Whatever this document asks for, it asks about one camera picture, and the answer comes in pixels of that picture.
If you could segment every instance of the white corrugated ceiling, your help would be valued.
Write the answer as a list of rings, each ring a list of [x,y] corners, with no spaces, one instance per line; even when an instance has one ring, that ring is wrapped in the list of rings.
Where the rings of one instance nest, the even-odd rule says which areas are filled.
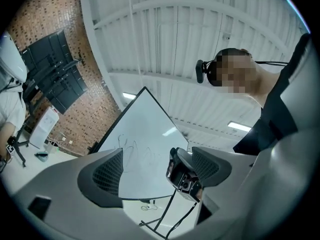
[[[97,64],[120,109],[146,86],[192,146],[232,151],[261,109],[248,98],[198,84],[197,60],[225,48],[256,61],[291,58],[307,32],[286,0],[81,0]],[[281,68],[268,66],[277,72]]]

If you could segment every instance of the whiteboard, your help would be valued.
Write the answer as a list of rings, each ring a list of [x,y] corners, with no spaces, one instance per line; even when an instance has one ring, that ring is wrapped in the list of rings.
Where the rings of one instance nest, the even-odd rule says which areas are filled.
[[[171,196],[166,178],[171,148],[187,150],[188,141],[144,87],[98,144],[99,152],[122,148],[119,197],[128,200]]]

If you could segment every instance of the white t-shirt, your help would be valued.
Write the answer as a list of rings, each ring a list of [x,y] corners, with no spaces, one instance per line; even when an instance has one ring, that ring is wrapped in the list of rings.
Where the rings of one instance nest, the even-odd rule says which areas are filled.
[[[24,124],[25,116],[26,105],[20,99],[19,92],[3,91],[0,93],[0,129],[5,123],[11,123],[15,126],[13,135],[16,136]]]

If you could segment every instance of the black hair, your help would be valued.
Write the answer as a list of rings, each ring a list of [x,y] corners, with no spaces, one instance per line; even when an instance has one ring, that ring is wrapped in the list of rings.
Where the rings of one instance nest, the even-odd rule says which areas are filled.
[[[222,86],[222,81],[217,80],[217,62],[222,61],[222,56],[249,56],[249,52],[245,50],[239,50],[236,48],[227,48],[219,51],[214,57],[213,61],[208,65],[207,78],[210,84],[216,87]]]

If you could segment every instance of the brick wall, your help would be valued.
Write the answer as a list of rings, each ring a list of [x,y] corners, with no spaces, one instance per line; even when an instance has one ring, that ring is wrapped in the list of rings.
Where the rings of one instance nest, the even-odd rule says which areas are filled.
[[[64,29],[72,56],[77,58],[80,52],[84,59],[85,65],[80,63],[77,68],[88,90],[64,115],[59,114],[60,119],[50,136],[54,138],[63,132],[66,141],[61,146],[86,155],[87,147],[104,136],[120,111],[109,90],[102,86],[102,76],[86,35],[80,0],[26,0],[7,28],[21,50],[61,29]],[[50,102],[45,100],[36,112],[37,119],[48,106]],[[30,127],[34,125],[35,121],[30,123]]]

